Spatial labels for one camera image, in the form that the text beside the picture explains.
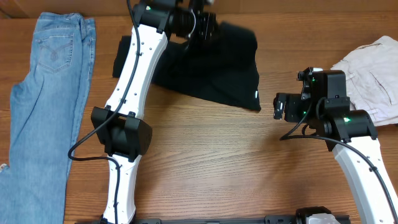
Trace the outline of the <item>black t-shirt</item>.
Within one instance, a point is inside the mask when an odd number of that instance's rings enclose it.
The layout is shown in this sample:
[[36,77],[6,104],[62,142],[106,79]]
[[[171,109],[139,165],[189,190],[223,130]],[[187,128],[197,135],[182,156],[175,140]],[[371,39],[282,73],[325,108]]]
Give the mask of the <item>black t-shirt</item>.
[[169,42],[152,83],[181,94],[260,111],[257,40],[252,30],[222,22],[209,43]]

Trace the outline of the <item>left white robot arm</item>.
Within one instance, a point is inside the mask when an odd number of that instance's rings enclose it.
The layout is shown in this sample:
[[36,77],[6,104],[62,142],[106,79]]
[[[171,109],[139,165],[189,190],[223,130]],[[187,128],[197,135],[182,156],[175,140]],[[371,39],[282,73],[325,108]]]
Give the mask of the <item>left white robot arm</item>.
[[109,162],[108,201],[100,223],[134,223],[137,170],[152,140],[144,122],[147,92],[170,36],[190,43],[209,40],[217,26],[205,12],[213,1],[139,1],[127,4],[133,27],[118,83],[104,108],[93,108],[91,121]]

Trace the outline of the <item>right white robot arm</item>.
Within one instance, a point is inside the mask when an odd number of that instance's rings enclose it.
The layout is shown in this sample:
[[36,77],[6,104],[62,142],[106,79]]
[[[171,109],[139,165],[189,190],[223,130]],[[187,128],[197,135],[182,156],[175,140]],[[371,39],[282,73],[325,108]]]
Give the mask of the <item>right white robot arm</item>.
[[351,110],[341,70],[308,67],[297,75],[299,94],[277,93],[274,119],[319,139],[342,168],[363,223],[397,223],[397,194],[386,171],[378,132],[365,110]]

